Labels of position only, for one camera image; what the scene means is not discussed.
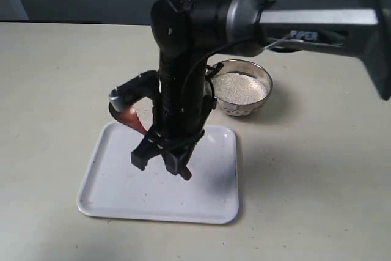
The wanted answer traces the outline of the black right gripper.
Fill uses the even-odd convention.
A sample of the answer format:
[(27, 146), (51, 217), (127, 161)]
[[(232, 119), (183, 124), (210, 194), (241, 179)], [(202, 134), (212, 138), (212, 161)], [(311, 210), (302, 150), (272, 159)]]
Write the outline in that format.
[(139, 145), (131, 164), (140, 170), (162, 154), (166, 170), (190, 180), (187, 164), (203, 134), (200, 114), (206, 60), (228, 44), (227, 12), (232, 0), (157, 0), (150, 16), (159, 47), (162, 108)]

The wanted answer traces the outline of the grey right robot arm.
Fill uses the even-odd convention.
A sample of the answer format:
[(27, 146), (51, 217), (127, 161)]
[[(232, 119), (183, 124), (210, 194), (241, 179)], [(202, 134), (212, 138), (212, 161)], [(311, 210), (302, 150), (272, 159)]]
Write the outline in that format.
[(356, 57), (378, 94), (390, 98), (390, 0), (157, 0), (152, 33), (159, 70), (140, 81), (153, 102), (153, 124), (131, 152), (145, 169), (162, 156), (185, 180), (187, 163), (216, 107), (209, 57), (254, 57), (270, 46)]

